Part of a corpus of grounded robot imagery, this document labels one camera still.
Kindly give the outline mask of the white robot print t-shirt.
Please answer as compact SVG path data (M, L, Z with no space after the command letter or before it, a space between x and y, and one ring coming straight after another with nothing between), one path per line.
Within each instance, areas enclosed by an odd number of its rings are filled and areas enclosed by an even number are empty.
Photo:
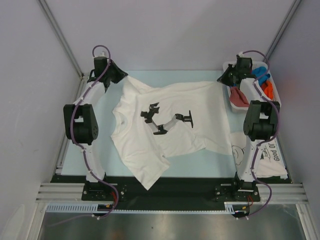
M123 164L146 190L170 167L170 157L202 149L232 154L224 91L218 82L151 87L128 76L113 115L111 139Z

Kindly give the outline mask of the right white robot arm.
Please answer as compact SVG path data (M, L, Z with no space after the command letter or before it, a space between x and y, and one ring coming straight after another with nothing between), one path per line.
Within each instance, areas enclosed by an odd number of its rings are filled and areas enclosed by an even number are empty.
M278 134L280 104L267 97L252 70L252 58L238 54L236 62L229 63L217 80L228 87L236 87L249 101L243 123L244 155L232 182L214 188L217 202L260 200L256 184L261 151Z

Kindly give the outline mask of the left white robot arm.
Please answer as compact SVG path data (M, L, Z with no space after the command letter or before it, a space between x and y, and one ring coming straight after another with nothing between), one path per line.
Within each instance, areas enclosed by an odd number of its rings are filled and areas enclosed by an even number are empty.
M84 92L72 104L63 107L65 134L83 156L90 183L102 181L106 175L101 160L94 151L94 142L99 135L99 126L94 106L105 95L110 84L117 84L128 76L107 56L93 58L94 69L90 72Z

